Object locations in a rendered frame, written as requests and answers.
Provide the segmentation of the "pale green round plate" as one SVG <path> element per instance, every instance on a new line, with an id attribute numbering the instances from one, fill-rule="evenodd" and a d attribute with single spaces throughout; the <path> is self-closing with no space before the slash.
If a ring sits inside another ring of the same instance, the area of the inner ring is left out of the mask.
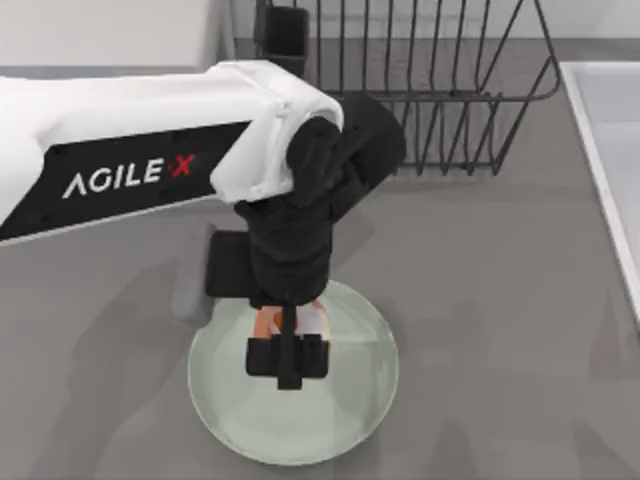
<path id="1" fill-rule="evenodd" d="M 245 372 L 254 313 L 247 301 L 220 301 L 188 354 L 188 390 L 209 433 L 232 451 L 278 466 L 331 460 L 376 430 L 393 403 L 399 351 L 380 311 L 332 281 L 321 301 L 331 321 L 329 372 L 284 391 L 273 378 Z"/>

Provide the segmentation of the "black block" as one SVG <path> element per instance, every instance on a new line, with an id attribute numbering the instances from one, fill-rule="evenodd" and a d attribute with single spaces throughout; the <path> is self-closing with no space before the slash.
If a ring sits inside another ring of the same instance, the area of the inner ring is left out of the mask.
<path id="1" fill-rule="evenodd" d="M 256 57 L 302 78 L 308 59 L 309 23 L 309 12 L 304 8 L 259 0 L 254 22 Z"/>

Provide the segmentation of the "orange and white cup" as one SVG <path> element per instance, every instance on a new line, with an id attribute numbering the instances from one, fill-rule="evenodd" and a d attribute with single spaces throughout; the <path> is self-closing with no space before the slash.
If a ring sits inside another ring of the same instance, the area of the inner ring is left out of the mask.
<path id="1" fill-rule="evenodd" d="M 283 325 L 283 308 L 279 306 L 264 306 L 256 311 L 252 337 L 270 339 L 273 334 L 279 334 Z M 330 317 L 324 305 L 319 300 L 313 300 L 296 308 L 295 333 L 299 335 L 319 335 L 322 340 L 329 342 Z"/>

